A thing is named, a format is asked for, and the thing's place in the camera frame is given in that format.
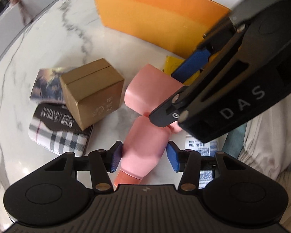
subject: fabric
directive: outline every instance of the fabric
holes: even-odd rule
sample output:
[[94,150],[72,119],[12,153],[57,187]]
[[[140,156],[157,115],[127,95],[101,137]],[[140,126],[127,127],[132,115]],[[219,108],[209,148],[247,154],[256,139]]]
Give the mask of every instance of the fabric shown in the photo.
[[57,155],[74,152],[76,156],[83,156],[88,139],[82,133],[51,131],[36,117],[30,122],[28,134],[31,140]]
[[238,159],[285,188],[289,203],[280,224],[291,232],[291,94],[247,123]]

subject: book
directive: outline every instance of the book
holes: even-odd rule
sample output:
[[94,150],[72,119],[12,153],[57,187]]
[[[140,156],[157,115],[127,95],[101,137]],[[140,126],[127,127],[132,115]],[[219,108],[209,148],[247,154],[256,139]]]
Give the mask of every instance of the book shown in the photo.
[[28,135],[57,155],[74,152],[76,156],[83,156],[92,129],[90,126],[82,131],[66,106],[41,103],[30,122]]
[[61,89],[60,76],[74,67],[58,67],[40,69],[34,82],[30,100],[36,103],[66,104]]

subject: marble table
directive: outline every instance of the marble table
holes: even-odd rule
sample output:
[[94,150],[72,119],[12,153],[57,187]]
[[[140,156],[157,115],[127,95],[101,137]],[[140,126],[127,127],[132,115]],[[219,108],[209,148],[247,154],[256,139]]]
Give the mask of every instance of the marble table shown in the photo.
[[[174,56],[151,43],[104,27],[94,0],[60,0],[19,36],[0,62],[0,230],[11,224],[3,207],[5,190],[57,157],[28,137],[36,108],[29,96],[38,70],[81,66],[105,58],[124,76],[125,89],[147,63],[161,69],[166,55]],[[95,124],[87,153],[124,141],[137,116],[122,103],[117,111]],[[183,148],[185,132],[171,139]],[[173,172],[164,154],[142,183],[178,186],[181,175]],[[110,174],[112,181],[115,177],[116,173]],[[80,172],[78,180],[91,187],[89,172]]]

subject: blue gripper pad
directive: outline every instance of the blue gripper pad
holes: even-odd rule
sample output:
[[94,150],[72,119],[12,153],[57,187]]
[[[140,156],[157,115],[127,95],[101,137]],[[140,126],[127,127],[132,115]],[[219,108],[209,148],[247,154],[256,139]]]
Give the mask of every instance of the blue gripper pad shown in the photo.
[[171,74],[171,77],[184,83],[208,63],[210,55],[207,49],[196,50]]
[[181,153],[181,150],[177,146],[173,146],[173,142],[169,141],[166,147],[166,153],[167,157],[169,159],[169,162],[175,172],[180,172],[180,159],[179,159],[179,153]]
[[123,144],[121,141],[117,141],[108,151],[109,153],[112,154],[112,160],[111,160],[111,171],[110,172],[115,172],[121,157],[122,157],[122,149],[123,149]]

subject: metal pin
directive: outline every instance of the metal pin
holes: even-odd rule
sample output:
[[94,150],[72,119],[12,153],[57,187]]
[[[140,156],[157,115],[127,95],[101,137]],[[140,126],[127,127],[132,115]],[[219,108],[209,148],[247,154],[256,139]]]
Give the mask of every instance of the metal pin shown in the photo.
[[176,94],[173,98],[172,98],[172,100],[171,100],[171,102],[172,103],[175,103],[176,101],[177,101],[177,99],[179,98],[179,94]]
[[192,183],[184,183],[181,185],[181,189],[183,191],[193,191],[194,189],[196,189],[196,186]]
[[246,28],[246,25],[245,24],[242,24],[241,26],[239,26],[238,28],[237,28],[237,33],[241,33],[241,32],[243,32],[243,30]]
[[99,191],[106,191],[111,188],[108,183],[99,183],[95,186],[95,188]]
[[188,118],[188,116],[189,116],[189,111],[188,110],[183,111],[180,115],[178,122],[182,123]]

